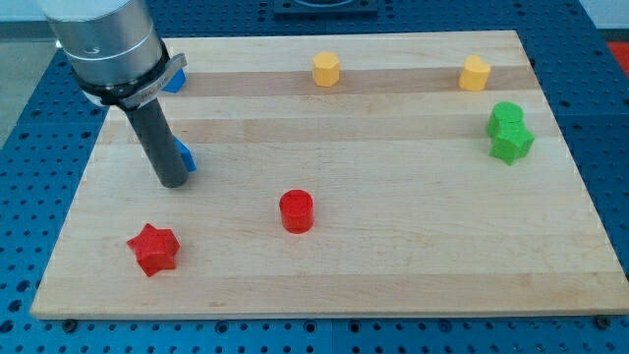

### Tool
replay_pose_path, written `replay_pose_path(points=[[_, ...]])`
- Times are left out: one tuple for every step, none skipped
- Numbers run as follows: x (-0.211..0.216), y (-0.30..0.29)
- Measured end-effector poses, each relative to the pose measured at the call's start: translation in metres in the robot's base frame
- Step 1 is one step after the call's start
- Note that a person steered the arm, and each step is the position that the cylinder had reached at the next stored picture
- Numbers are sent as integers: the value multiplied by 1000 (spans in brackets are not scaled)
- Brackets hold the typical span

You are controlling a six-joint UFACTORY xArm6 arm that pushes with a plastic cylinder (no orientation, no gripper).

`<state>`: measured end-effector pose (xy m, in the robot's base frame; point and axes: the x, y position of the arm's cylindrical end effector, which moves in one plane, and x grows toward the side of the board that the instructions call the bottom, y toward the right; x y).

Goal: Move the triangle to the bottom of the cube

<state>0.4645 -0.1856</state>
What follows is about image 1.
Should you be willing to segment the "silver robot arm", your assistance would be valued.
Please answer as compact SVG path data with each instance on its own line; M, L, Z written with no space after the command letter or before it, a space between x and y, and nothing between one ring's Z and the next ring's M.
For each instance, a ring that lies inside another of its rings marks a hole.
M39 0L74 76L99 105L135 110L187 65L170 55L144 0Z

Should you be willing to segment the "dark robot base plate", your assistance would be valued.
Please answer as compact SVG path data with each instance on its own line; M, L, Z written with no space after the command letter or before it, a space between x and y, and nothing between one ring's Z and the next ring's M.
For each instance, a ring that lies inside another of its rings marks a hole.
M276 16L374 15L378 0L273 0Z

